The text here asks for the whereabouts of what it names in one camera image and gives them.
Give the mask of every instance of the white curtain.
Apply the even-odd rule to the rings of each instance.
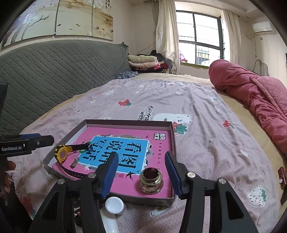
[[[158,12],[159,12],[158,1],[159,0],[152,0],[152,16],[154,18],[155,26],[157,26],[158,24]]]
[[[239,64],[240,60],[240,50],[241,50],[241,33],[240,33],[240,26],[239,26],[239,20],[238,15],[223,9],[223,22],[226,24],[228,38],[226,40],[225,36],[225,48],[226,51],[225,59],[235,63]]]
[[[174,0],[159,0],[156,51],[172,60],[173,74],[180,74],[179,35]]]

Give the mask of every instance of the quilted sofa cover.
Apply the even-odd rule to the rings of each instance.
[[[18,134],[63,101],[130,70],[123,43],[55,40],[5,53],[0,56],[0,81],[9,86],[0,135]]]

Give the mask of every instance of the beige mattress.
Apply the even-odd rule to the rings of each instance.
[[[149,74],[140,74],[135,77],[136,79],[162,79],[162,80],[169,80],[169,81],[184,81],[184,82],[197,82],[201,84],[210,85],[213,87],[212,83],[209,79],[202,79],[198,77],[192,77],[189,75],[172,75],[172,74],[157,74],[157,73],[149,73]],[[237,115],[243,125],[249,130],[249,132],[253,135],[253,137],[257,140],[259,145],[262,147],[264,152],[266,153],[267,157],[272,163],[273,171],[275,177],[278,178],[278,169],[281,166],[284,166],[286,162],[283,159],[282,154],[279,152],[278,148],[273,144],[269,136],[265,133],[265,131],[261,128],[258,124],[257,119],[252,115],[252,113],[239,101],[229,97],[225,92],[218,91],[218,94],[221,98],[226,102],[226,104],[230,107],[230,109]],[[45,118],[48,114],[50,114],[55,109],[58,109],[68,102],[76,101],[81,95],[74,96],[72,99],[63,102],[62,104],[53,108],[50,112],[43,115],[40,119]],[[280,184],[278,181],[277,185],[278,189],[278,201],[280,201],[282,195],[282,189],[280,188]],[[287,207],[287,202],[281,205],[280,207],[280,216],[283,214]]]

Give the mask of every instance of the metal screw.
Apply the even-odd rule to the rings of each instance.
[[[88,174],[88,177],[89,177],[89,178],[95,178],[96,176],[97,176],[97,175],[96,175],[94,172]]]
[[[221,184],[225,184],[226,183],[226,179],[224,179],[224,178],[219,178],[219,183],[221,183]]]
[[[57,181],[57,183],[60,184],[60,185],[62,185],[63,183],[65,183],[65,180],[64,180],[64,179],[59,179],[59,180]]]
[[[190,178],[194,178],[195,177],[195,173],[194,172],[189,172],[187,174],[187,176],[190,177]]]

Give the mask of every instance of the window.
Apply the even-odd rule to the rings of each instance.
[[[181,62],[209,66],[224,58],[221,17],[177,11]]]

